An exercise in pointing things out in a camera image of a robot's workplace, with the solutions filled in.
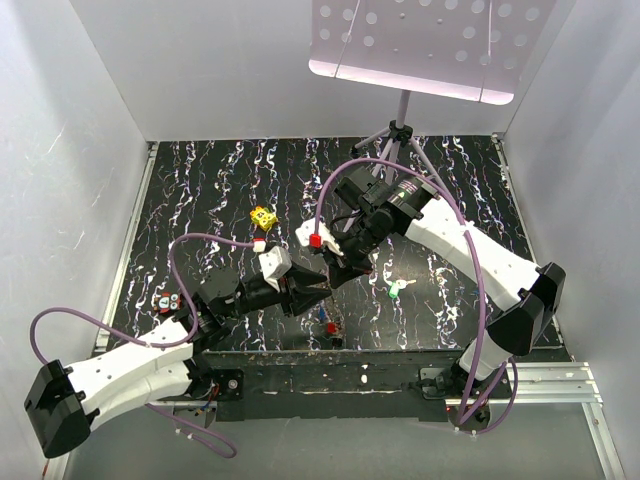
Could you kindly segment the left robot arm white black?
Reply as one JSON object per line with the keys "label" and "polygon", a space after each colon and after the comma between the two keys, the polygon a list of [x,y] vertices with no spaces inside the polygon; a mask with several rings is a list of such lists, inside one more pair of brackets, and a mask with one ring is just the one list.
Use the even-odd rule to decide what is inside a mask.
{"label": "left robot arm white black", "polygon": [[140,344],[123,344],[69,366],[42,366],[27,394],[25,411],[46,458],[81,445],[107,421],[150,402],[187,396],[205,404],[239,400],[240,369],[216,369],[204,357],[230,334],[231,320],[278,305],[298,316],[331,294],[325,275],[294,264],[273,284],[262,276],[240,278],[231,268],[208,275],[192,300],[198,317],[183,308]]}

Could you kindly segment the green key tag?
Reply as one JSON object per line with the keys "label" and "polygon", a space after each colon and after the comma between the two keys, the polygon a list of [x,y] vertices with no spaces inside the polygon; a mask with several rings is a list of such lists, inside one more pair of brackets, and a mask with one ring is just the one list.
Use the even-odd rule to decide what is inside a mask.
{"label": "green key tag", "polygon": [[395,299],[398,297],[401,286],[398,282],[393,282],[389,287],[388,295],[390,298]]}

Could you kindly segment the silver key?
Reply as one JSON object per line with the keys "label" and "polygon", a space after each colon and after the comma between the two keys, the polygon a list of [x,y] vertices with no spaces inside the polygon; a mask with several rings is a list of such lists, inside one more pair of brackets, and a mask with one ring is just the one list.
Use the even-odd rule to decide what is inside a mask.
{"label": "silver key", "polygon": [[407,286],[414,284],[415,280],[398,280],[397,285],[400,289],[405,289]]}

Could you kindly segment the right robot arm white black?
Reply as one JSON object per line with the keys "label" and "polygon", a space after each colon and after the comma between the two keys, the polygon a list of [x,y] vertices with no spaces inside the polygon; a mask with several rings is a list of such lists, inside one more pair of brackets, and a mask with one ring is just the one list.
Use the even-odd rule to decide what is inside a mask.
{"label": "right robot arm white black", "polygon": [[369,270],[369,253],[397,234],[426,247],[475,280],[478,333],[451,369],[454,389],[475,397],[509,358],[528,354],[560,305],[566,272],[519,257],[464,219],[444,190],[409,169],[387,185],[363,159],[347,162],[350,175],[328,181],[356,212],[346,233],[319,217],[309,223],[308,245],[328,256],[330,280],[339,287]]}

